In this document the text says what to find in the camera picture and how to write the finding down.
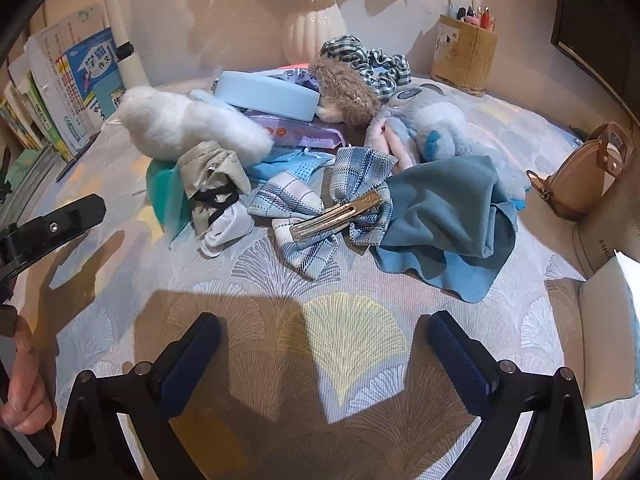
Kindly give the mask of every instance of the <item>bolt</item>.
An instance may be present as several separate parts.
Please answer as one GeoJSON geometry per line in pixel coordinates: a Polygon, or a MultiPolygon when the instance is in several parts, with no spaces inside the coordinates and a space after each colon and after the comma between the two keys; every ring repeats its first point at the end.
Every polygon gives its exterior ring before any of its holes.
{"type": "Polygon", "coordinates": [[[142,361],[138,363],[135,368],[133,368],[133,372],[136,375],[147,375],[151,371],[151,363],[147,361],[142,361]]]}
{"type": "Polygon", "coordinates": [[[508,359],[500,361],[500,370],[506,374],[513,374],[517,369],[518,367],[513,361],[509,361],[508,359]]]}
{"type": "Polygon", "coordinates": [[[560,368],[560,375],[563,379],[566,379],[567,381],[570,381],[575,377],[574,371],[571,370],[571,368],[567,368],[566,366],[563,366],[562,368],[560,368]]]}
{"type": "Polygon", "coordinates": [[[93,376],[94,375],[89,370],[85,370],[84,372],[80,372],[80,374],[78,375],[78,378],[80,379],[81,383],[85,383],[89,381],[93,376]]]}

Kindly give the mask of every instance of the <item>brown leather pouch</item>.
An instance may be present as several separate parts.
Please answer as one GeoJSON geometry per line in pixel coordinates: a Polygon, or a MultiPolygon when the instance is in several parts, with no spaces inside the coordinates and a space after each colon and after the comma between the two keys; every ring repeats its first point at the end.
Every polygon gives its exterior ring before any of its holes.
{"type": "Polygon", "coordinates": [[[527,176],[559,217],[578,221],[613,184],[633,149],[625,130],[616,123],[604,123],[553,175],[543,180],[527,171],[527,176]]]}

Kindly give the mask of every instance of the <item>white ribbed vase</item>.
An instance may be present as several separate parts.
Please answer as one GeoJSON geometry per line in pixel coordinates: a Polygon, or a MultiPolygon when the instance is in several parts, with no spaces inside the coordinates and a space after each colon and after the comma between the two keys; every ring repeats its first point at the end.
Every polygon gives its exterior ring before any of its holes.
{"type": "Polygon", "coordinates": [[[293,0],[282,30],[282,49],[291,64],[317,59],[324,42],[347,33],[335,0],[293,0]]]}

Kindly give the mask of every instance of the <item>stuffed animal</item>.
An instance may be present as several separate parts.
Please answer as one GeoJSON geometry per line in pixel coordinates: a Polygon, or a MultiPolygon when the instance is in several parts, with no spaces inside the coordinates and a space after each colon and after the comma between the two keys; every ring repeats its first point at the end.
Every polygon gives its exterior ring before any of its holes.
{"type": "Polygon", "coordinates": [[[518,209],[524,208],[530,183],[503,152],[475,140],[467,127],[465,113],[445,101],[434,85],[399,88],[367,129],[364,145],[392,153],[395,172],[422,161],[431,162],[457,155],[488,155],[494,163],[505,192],[518,209]]]}
{"type": "Polygon", "coordinates": [[[262,162],[273,146],[266,129],[213,97],[209,102],[194,101],[138,86],[124,95],[118,118],[133,145],[156,160],[175,162],[204,140],[215,140],[248,167],[262,162]]]}
{"type": "Polygon", "coordinates": [[[375,92],[346,63],[323,57],[309,65],[309,73],[318,82],[321,121],[367,126],[380,109],[375,92]]]}

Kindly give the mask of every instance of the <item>row of books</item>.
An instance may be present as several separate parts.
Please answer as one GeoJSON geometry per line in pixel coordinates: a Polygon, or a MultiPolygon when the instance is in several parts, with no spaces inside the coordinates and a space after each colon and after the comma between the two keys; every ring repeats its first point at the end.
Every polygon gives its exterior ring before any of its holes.
{"type": "Polygon", "coordinates": [[[9,65],[0,117],[26,149],[71,160],[116,110],[124,85],[110,28],[95,4],[32,35],[9,65]]]}

